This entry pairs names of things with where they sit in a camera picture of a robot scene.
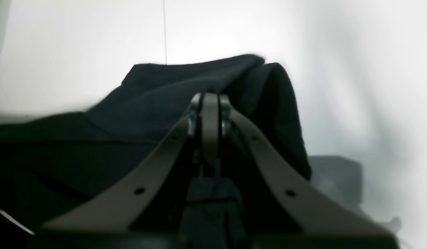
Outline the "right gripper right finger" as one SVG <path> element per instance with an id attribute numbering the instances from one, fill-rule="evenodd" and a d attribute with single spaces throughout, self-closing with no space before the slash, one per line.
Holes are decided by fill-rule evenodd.
<path id="1" fill-rule="evenodd" d="M 211 165 L 218 169 L 219 153 L 232 131 L 245 147 L 245 155 L 264 181 L 282 216 L 274 218 L 293 232 L 263 232 L 269 225 L 251 222 L 240 249 L 397 249 L 394 235 L 346 210 L 304 180 L 270 144 L 260 129 L 234 110 L 226 95 L 211 94 Z"/>

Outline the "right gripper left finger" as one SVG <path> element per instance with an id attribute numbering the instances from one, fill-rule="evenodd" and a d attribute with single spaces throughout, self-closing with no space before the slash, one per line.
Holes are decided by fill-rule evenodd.
<path id="1" fill-rule="evenodd" d="M 189 249 L 177 234 L 132 232 L 153 202 L 188 139 L 196 136 L 210 93 L 198 93 L 157 147 L 127 176 L 92 200 L 44 224 L 35 249 Z"/>

